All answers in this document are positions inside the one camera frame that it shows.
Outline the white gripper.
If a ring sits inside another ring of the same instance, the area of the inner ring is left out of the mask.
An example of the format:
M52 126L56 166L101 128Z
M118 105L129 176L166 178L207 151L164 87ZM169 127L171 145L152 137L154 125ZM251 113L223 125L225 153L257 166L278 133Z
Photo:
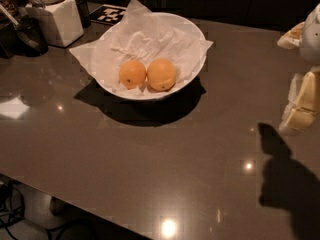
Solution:
M300 48L302 57L313 65L320 64L320 4L301 22L277 41L284 49ZM295 135L312 125L320 114L320 72L295 74L289 88L279 131Z

